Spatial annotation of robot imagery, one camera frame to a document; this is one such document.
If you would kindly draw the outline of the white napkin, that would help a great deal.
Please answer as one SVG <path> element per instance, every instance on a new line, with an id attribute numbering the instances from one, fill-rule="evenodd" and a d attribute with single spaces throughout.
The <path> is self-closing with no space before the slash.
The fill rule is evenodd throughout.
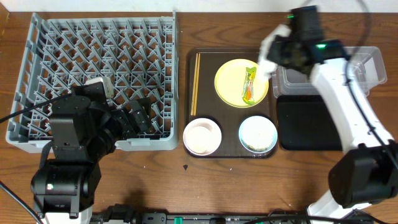
<path id="1" fill-rule="evenodd" d="M 291 29 L 288 25 L 279 24 L 262 42 L 259 49 L 259 56 L 257 60 L 258 69 L 257 75 L 260 75 L 264 80 L 269 80 L 271 78 L 271 74 L 275 72 L 277 68 L 277 64 L 271 62 L 267 56 L 270 52 L 270 48 L 272 42 L 274 41 L 277 35 L 282 37 L 287 37 L 291 32 Z"/>

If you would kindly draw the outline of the white bowl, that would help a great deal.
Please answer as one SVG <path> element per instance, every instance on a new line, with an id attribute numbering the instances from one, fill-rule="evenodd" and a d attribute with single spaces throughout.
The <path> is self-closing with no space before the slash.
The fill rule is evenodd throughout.
<path id="1" fill-rule="evenodd" d="M 194 156 L 209 156 L 221 145 L 221 128 L 211 119 L 197 118 L 183 130 L 183 143 Z"/>

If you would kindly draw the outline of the light blue bowl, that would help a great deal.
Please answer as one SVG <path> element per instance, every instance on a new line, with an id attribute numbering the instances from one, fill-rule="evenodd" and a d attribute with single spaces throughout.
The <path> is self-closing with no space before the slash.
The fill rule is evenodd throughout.
<path id="1" fill-rule="evenodd" d="M 263 154 L 270 152 L 277 144 L 277 128 L 264 116 L 250 116 L 239 126 L 238 136 L 249 152 Z"/>

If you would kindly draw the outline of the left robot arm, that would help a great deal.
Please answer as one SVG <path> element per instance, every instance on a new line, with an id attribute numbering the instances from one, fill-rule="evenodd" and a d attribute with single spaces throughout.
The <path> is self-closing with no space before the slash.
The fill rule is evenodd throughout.
<path id="1" fill-rule="evenodd" d="M 151 100 L 128 101 L 121 109 L 108 105 L 102 83 L 74 86 L 52 105 L 52 141 L 42 149 L 32 178 L 34 212 L 44 218 L 64 213 L 76 220 L 94 204 L 101 178 L 99 161 L 114 152 L 116 141 L 136 137 L 151 127 Z"/>

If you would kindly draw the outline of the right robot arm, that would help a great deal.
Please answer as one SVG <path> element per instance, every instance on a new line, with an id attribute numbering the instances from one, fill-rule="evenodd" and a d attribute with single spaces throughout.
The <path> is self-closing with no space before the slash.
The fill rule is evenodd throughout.
<path id="1" fill-rule="evenodd" d="M 327 40 L 316 6 L 292 9 L 287 24 L 261 43 L 258 65 L 306 75 L 337 128 L 343 157 L 328 174 L 328 191 L 308 206 L 309 223 L 348 223 L 350 213 L 397 196 L 397 143 L 362 92 L 339 40 Z"/>

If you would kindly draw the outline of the yellow plate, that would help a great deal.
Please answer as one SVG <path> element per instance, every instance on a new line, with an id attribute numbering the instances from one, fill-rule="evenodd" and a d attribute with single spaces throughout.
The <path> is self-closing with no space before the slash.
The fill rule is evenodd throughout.
<path id="1" fill-rule="evenodd" d="M 255 68 L 255 76 L 252 81 L 253 93 L 251 103 L 243 99 L 246 86 L 247 70 Z M 228 105 L 236 108 L 249 108 L 259 104 L 267 95 L 269 81 L 257 75 L 259 68 L 256 62 L 247 59 L 233 59 L 224 63 L 215 75 L 215 90 L 218 96 Z"/>

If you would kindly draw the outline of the green orange snack wrapper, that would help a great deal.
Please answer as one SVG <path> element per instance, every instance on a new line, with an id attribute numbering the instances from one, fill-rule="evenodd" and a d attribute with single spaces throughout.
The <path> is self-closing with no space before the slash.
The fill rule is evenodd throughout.
<path id="1" fill-rule="evenodd" d="M 254 79 L 256 77 L 256 67 L 246 67 L 245 81 L 243 86 L 242 98 L 248 105 L 254 104 Z"/>

